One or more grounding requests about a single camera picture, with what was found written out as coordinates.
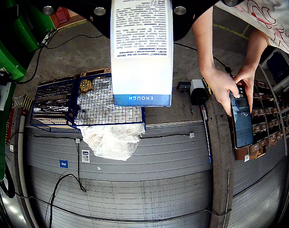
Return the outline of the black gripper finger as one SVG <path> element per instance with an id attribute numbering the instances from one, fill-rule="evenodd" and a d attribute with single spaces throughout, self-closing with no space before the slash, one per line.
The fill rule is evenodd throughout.
<path id="1" fill-rule="evenodd" d="M 194 22 L 217 2 L 218 0 L 174 0 L 173 40 L 184 38 Z"/>
<path id="2" fill-rule="evenodd" d="M 51 15 L 59 7 L 67 8 L 91 22 L 105 37 L 110 37 L 110 0 L 24 0 L 44 15 Z"/>

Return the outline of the person's right hand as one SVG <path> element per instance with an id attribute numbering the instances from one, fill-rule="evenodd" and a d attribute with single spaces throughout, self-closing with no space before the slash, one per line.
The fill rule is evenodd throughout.
<path id="1" fill-rule="evenodd" d="M 231 116 L 230 92 L 235 98 L 239 98 L 239 90 L 229 74 L 217 70 L 214 67 L 204 69 L 202 76 L 208 83 L 217 101 L 223 106 L 227 115 Z"/>

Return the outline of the person's left hand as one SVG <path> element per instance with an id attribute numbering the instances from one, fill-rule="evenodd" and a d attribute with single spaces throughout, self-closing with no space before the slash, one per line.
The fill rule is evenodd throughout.
<path id="1" fill-rule="evenodd" d="M 250 111 L 253 106 L 253 87 L 256 68 L 253 65 L 244 65 L 240 68 L 238 74 L 233 78 L 235 83 L 243 86 L 247 95 Z"/>

